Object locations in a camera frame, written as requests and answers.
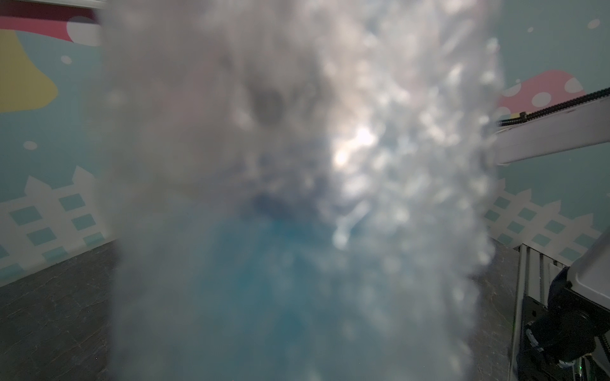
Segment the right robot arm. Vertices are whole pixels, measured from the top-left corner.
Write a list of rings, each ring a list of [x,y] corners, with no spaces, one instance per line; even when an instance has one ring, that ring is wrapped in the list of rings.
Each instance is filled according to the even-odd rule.
[[[500,123],[501,164],[604,144],[609,92],[599,90]],[[503,191],[486,214],[489,233],[519,252],[511,380],[609,378],[609,234],[559,203],[532,206]]]

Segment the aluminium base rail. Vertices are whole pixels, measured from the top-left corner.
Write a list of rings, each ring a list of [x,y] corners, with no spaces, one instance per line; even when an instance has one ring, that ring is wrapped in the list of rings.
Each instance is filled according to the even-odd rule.
[[[565,265],[547,255],[521,244],[516,291],[516,309],[512,343],[509,352],[508,378],[518,381],[518,354],[524,347],[524,327],[546,312],[551,283]]]

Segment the clear bubble wrap sheet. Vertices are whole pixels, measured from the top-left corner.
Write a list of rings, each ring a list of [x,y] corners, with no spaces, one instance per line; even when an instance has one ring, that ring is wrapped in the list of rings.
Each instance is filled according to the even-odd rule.
[[[492,260],[499,1],[109,1],[90,121],[116,237],[114,380],[157,375],[173,243],[258,197],[395,238],[416,269],[422,380],[469,380]]]

